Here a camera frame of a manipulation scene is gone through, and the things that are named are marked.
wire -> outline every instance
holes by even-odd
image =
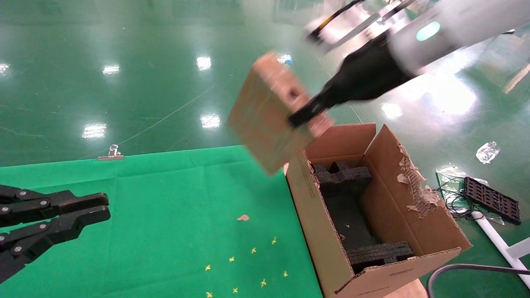
[[[313,32],[311,32],[311,36],[315,37],[315,38],[318,38],[320,32],[322,31],[322,29],[324,29],[324,27],[329,24],[331,21],[333,21],[333,19],[335,19],[337,16],[339,16],[339,14],[347,11],[348,9],[350,9],[352,6],[354,6],[355,4],[357,3],[360,3],[364,0],[353,0],[352,2],[346,4],[343,8],[337,10],[336,12],[334,12],[332,15],[330,15],[327,19],[325,19]]]
[[[495,272],[503,272],[503,273],[530,275],[530,270],[514,269],[514,268],[509,268],[509,267],[497,267],[497,266],[486,266],[486,265],[475,265],[475,264],[446,265],[444,267],[441,267],[435,270],[432,273],[432,275],[429,277],[429,280],[427,281],[427,295],[429,295],[429,298],[435,298],[432,287],[434,285],[434,281],[436,280],[436,278],[438,278],[440,274],[446,271],[455,270],[455,269],[471,269],[471,270],[495,271]]]
[[[444,184],[440,185],[440,187],[438,187],[437,189],[435,189],[435,191],[439,191],[439,190],[441,190],[441,188],[444,187],[444,186],[446,186],[446,184],[448,184],[449,182],[454,181],[454,180],[456,180],[456,179],[464,179],[464,178],[462,178],[462,177],[454,177],[454,178],[451,178],[451,179],[447,180]]]
[[[484,211],[480,210],[478,205],[475,204],[470,198],[468,198],[468,196],[466,196],[465,194],[463,194],[461,192],[456,192],[456,191],[452,191],[452,190],[448,190],[448,189],[442,189],[442,187],[446,186],[448,183],[450,183],[452,181],[455,181],[455,180],[458,180],[458,179],[462,180],[464,178],[462,178],[462,177],[451,178],[451,179],[447,180],[444,184],[440,185],[440,187],[435,189],[435,191],[439,191],[440,192],[442,197],[444,197],[443,192],[448,192],[448,193],[456,195],[455,198],[450,203],[448,203],[447,199],[445,199],[445,207],[451,212],[451,216],[454,217],[454,218],[463,217],[463,218],[468,219],[468,220],[474,220],[474,219],[479,220],[481,218],[484,218],[485,217]],[[466,202],[467,205],[468,205],[468,208],[467,208],[466,211],[460,212],[454,206],[455,201],[460,199],[460,198],[464,199],[463,201]],[[482,213],[482,216],[480,218],[474,218],[473,215],[472,215],[472,213],[474,211],[478,211],[478,212]]]

gray cable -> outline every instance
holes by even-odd
[[[444,267],[440,267],[437,270],[435,270],[432,273],[432,275],[429,277],[429,280],[427,281],[427,295],[429,295],[429,298],[434,298],[434,293],[432,291],[432,286],[434,285],[435,279],[440,274],[442,274],[442,273],[444,273],[446,271],[449,271],[449,270],[454,270],[454,269],[471,269],[471,270],[495,271],[495,272],[530,275],[530,270],[513,269],[513,268],[509,268],[509,267],[485,266],[485,265],[475,265],[475,264],[452,264],[452,265],[446,265]]]

green floor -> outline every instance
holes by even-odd
[[[301,42],[320,11],[321,0],[2,1],[0,165],[95,158],[113,143],[125,155],[237,144],[224,122],[258,56],[290,55],[314,94],[348,52],[320,57]],[[389,124],[432,187],[437,169],[457,166],[519,200],[525,223],[495,225],[514,244],[530,235],[527,35],[456,52],[331,113]],[[501,152],[482,164],[475,153],[491,141]],[[507,265],[476,224],[459,223],[475,247],[456,261]],[[529,295],[517,276],[462,272],[439,284],[438,297]]]

clear plastic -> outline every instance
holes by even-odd
[[[440,189],[441,196],[447,202],[447,206],[450,206],[449,212],[456,215],[462,214],[470,208],[470,203],[466,199],[462,198],[462,196],[458,195],[460,190],[464,188],[464,177],[466,176],[468,175],[457,166],[446,165],[436,170],[436,179],[438,180],[438,185],[443,185]],[[486,180],[478,178],[473,179],[489,186]],[[500,215],[489,213],[484,208],[481,208],[477,205],[475,206],[489,221],[504,225],[504,221]]]
[[[476,158],[483,164],[490,163],[497,155],[499,155],[500,148],[495,141],[485,143],[476,151]]]

green cloth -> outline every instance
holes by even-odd
[[[0,184],[104,192],[111,211],[0,297],[322,297],[285,177],[242,147],[0,168]]]

